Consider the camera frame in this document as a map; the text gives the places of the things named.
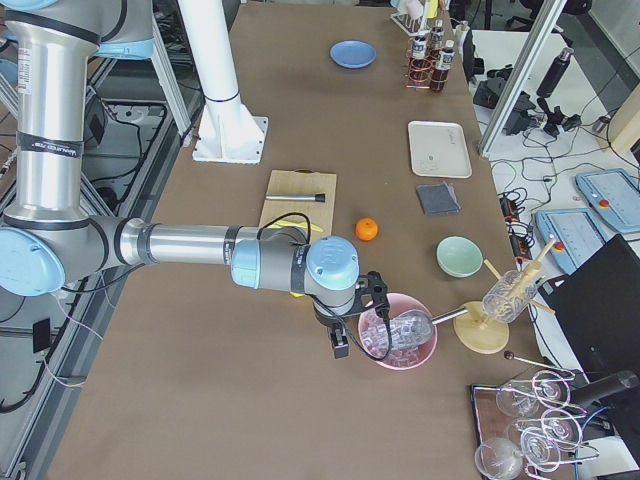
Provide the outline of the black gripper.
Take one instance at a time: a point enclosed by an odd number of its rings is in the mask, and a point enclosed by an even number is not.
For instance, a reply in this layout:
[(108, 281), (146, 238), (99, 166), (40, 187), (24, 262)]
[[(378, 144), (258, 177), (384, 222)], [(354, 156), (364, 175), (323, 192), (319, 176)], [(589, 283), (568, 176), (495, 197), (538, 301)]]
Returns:
[(337, 326), (340, 320), (358, 317), (373, 310), (384, 322), (389, 322), (388, 287), (377, 271), (360, 274), (355, 285), (346, 291), (347, 300), (338, 306), (330, 306), (312, 296), (316, 319), (328, 328), (329, 340), (335, 358), (349, 355), (349, 342), (344, 327)]

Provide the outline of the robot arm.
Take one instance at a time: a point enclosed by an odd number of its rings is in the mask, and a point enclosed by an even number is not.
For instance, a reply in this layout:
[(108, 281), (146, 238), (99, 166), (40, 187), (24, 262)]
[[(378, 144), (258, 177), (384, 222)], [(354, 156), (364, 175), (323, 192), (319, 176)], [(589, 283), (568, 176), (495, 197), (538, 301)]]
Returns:
[(347, 321), (387, 320), (381, 276), (362, 274), (355, 247), (308, 229), (161, 225), (85, 213), (80, 205), (87, 65), (93, 56), (156, 53), (148, 1), (8, 1), (18, 41), (16, 196), (1, 226), (1, 284), (21, 296), (61, 289), (112, 267), (224, 264), (235, 283), (312, 299), (336, 357), (356, 342)]

